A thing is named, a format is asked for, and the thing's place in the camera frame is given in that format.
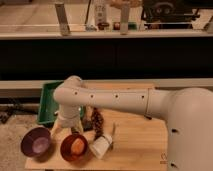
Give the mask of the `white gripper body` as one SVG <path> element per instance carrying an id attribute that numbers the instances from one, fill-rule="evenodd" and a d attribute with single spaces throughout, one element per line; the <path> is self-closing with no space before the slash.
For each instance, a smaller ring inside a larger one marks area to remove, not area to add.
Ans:
<path id="1" fill-rule="evenodd" d="M 58 116 L 53 125 L 52 134 L 55 135 L 62 131 L 64 128 L 74 129 L 79 133 L 83 133 L 83 126 L 79 117 L 64 118 L 62 116 Z"/>

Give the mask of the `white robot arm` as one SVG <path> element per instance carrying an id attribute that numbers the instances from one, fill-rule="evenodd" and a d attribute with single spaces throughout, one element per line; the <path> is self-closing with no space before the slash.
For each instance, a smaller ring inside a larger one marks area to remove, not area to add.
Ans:
<path id="1" fill-rule="evenodd" d="M 167 171 L 213 171 L 213 92 L 208 89 L 95 89 L 70 76 L 53 97 L 65 127 L 79 122 L 74 110 L 80 106 L 161 119 L 168 130 Z"/>

